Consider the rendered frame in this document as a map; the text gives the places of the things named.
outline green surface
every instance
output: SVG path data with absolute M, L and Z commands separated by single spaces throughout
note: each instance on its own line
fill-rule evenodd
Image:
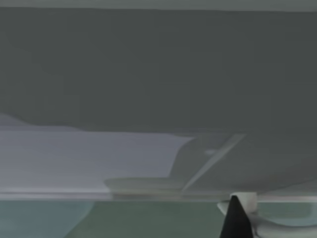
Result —
M 95 203 L 66 238 L 213 238 L 223 216 L 214 203 Z

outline black pointed object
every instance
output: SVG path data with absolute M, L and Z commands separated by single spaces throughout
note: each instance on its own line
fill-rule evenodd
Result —
M 253 238 L 251 222 L 237 196 L 231 197 L 220 238 Z

